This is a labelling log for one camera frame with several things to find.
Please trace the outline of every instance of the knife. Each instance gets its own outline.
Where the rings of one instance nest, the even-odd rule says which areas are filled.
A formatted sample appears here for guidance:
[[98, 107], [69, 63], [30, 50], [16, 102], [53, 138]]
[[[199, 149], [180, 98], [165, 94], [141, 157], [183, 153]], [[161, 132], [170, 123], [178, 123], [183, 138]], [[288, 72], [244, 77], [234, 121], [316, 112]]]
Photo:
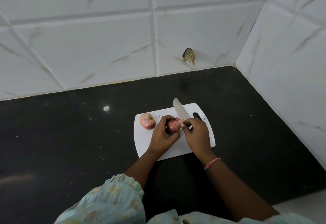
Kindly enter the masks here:
[[173, 100], [173, 107], [177, 111], [178, 117], [180, 119], [183, 119], [183, 121], [190, 118], [188, 112], [185, 110], [185, 108], [182, 106], [182, 104], [180, 103], [180, 101], [177, 98], [175, 98]]

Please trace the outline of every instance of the bracelet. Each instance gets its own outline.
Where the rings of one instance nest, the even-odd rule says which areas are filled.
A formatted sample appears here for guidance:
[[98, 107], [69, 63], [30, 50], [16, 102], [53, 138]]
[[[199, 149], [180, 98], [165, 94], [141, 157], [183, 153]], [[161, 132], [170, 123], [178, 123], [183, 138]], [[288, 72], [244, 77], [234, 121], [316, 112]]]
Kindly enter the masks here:
[[216, 159], [212, 160], [211, 162], [208, 162], [206, 164], [206, 167], [204, 167], [204, 169], [205, 170], [208, 169], [216, 160], [221, 160], [221, 158], [216, 158]]

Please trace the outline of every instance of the white cutting board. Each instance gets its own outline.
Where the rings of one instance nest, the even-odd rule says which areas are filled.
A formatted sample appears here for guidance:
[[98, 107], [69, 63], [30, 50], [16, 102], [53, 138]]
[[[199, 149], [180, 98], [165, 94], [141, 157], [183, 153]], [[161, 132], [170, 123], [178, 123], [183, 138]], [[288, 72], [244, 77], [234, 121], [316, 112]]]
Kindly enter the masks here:
[[[213, 130], [211, 128], [211, 125], [209, 124], [208, 119], [206, 118], [206, 115], [203, 113], [203, 111], [199, 108], [199, 106], [197, 106], [196, 103], [183, 105], [183, 107], [188, 112], [190, 117], [193, 118], [192, 114], [194, 112], [197, 112], [198, 115], [201, 117], [201, 119], [203, 121], [205, 121], [205, 123], [208, 127], [208, 131], [209, 131], [209, 137], [211, 140], [211, 148], [215, 147], [215, 139], [214, 139]], [[174, 107], [157, 110], [157, 111], [149, 111], [149, 113], [153, 115], [153, 117], [156, 121], [156, 124], [158, 124], [158, 122], [161, 120], [161, 117], [165, 116], [165, 115], [171, 115], [174, 117], [178, 117], [177, 112], [175, 111]], [[137, 114], [135, 116], [135, 122], [134, 122], [134, 138], [135, 138], [136, 150], [137, 150], [139, 157], [142, 156], [143, 153], [146, 152], [146, 150], [149, 146], [149, 143], [151, 142], [151, 138], [152, 138], [152, 134], [153, 134], [153, 130], [154, 130], [154, 129], [147, 130], [141, 126], [141, 124], [139, 122], [139, 118], [141, 115], [142, 115], [142, 113]], [[172, 158], [175, 156], [179, 156], [179, 155], [183, 155], [183, 154], [187, 154], [187, 153], [191, 153], [191, 152], [192, 151], [191, 151], [190, 147], [188, 146], [187, 141], [185, 139], [185, 134], [184, 134], [183, 130], [181, 130], [180, 138], [158, 160], [164, 160], [164, 159]]]

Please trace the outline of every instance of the clothing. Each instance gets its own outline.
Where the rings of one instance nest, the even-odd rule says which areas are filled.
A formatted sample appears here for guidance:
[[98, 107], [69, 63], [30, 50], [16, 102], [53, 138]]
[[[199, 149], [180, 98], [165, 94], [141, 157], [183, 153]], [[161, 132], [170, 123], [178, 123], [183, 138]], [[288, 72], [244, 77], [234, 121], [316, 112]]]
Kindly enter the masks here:
[[[139, 223], [145, 224], [145, 211], [141, 202], [144, 191], [132, 177], [118, 174], [105, 181], [104, 185], [92, 189], [78, 203], [64, 211], [55, 223]], [[158, 214], [148, 222], [153, 223], [209, 223], [231, 224], [230, 220], [201, 212], [178, 216], [175, 209]], [[297, 214], [280, 214], [264, 222], [243, 218], [240, 224], [310, 224], [312, 221]]]

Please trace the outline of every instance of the person's right hand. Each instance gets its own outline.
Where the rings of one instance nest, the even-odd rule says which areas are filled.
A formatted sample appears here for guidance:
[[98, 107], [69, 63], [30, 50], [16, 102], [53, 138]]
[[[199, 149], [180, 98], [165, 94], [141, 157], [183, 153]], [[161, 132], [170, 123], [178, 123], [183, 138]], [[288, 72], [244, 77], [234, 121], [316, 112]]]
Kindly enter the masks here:
[[197, 118], [189, 118], [185, 120], [184, 123], [193, 126], [193, 130], [191, 131], [185, 124], [180, 124], [185, 133], [188, 146], [203, 164], [207, 163], [208, 161], [206, 160], [210, 160], [215, 155], [211, 150], [206, 123]]

